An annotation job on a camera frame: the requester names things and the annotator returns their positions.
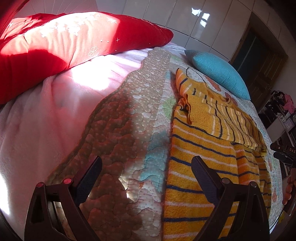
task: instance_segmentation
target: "red pillow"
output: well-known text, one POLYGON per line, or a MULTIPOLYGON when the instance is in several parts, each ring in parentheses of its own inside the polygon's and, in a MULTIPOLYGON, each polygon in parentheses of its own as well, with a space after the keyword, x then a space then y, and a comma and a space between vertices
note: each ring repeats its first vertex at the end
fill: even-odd
POLYGON ((31 22, 23 28, 13 28, 13 19, 0 38, 0 104, 98 55, 164 46, 173 37, 168 29, 125 15, 42 16, 26 18, 31 22))

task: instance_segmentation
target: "teal pillow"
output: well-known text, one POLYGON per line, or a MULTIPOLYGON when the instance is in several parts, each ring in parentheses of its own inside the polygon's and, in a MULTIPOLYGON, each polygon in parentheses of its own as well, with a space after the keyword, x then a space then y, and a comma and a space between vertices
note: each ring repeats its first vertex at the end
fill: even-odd
POLYGON ((214 54, 185 50, 196 69, 222 85, 239 98, 251 100, 246 84, 239 73, 225 60, 214 54))

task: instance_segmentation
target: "quilted bedspread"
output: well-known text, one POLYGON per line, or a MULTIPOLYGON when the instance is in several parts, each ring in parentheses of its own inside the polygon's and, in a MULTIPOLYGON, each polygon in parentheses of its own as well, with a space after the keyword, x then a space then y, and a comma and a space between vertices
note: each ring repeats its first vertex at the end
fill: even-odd
MULTIPOLYGON (((102 158, 103 170, 87 201, 80 205, 101 240, 161 241, 171 119, 178 99, 175 72, 188 67, 185 60, 161 48, 150 51, 142 68, 130 73, 117 91, 97 105, 77 147, 48 177, 47 185, 61 183, 90 158, 102 158)), ((203 81, 202 73, 191 67, 188 75, 203 81)), ((232 96, 204 75, 203 79, 254 119, 269 146, 271 141, 253 104, 232 96)), ((281 173, 270 149, 265 159, 273 184, 272 224, 282 209, 281 173)), ((58 213, 67 235, 75 239, 61 207, 58 213)))

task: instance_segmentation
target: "yellow striped sweater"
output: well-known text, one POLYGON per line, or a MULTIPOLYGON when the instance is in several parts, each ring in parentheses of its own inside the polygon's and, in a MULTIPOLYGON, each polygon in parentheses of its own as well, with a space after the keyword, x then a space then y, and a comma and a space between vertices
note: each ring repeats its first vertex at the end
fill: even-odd
MULTIPOLYGON (((271 182, 262 158, 266 146, 254 121, 230 99, 192 80, 180 69, 176 86, 181 99, 173 118, 164 240, 192 241, 214 208, 191 171, 194 156, 200 156, 220 177, 233 183, 257 182, 269 214, 271 182)), ((220 237, 227 236, 237 206, 233 204, 220 237)))

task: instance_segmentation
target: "hand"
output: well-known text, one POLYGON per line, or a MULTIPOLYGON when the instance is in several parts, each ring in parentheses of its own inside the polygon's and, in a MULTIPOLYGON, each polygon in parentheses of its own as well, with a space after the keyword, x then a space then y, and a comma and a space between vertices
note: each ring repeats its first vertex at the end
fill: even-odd
POLYGON ((296 177, 296 168, 292 168, 291 169, 291 176, 288 178, 288 185, 286 187, 286 192, 284 193, 284 196, 283 196, 283 205, 286 205, 287 202, 292 197, 291 196, 292 188, 293 188, 293 186, 296 187, 295 177, 296 177))

